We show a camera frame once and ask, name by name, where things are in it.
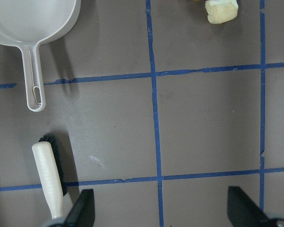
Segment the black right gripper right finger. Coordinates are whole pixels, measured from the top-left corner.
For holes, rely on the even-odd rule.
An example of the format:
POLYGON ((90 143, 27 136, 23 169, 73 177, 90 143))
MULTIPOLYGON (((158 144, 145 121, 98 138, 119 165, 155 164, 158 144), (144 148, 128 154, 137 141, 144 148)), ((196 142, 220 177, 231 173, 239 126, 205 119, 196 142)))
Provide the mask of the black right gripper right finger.
POLYGON ((270 227, 270 219, 239 187, 229 186, 227 216, 233 227, 270 227))

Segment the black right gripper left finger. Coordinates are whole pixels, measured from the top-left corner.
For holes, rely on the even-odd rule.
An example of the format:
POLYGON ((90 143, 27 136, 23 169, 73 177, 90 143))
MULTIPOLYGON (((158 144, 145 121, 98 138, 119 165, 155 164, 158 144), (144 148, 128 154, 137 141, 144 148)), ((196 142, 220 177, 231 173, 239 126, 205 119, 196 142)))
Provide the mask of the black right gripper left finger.
POLYGON ((94 190, 82 190, 65 221, 63 227, 92 227, 95 222, 94 190))

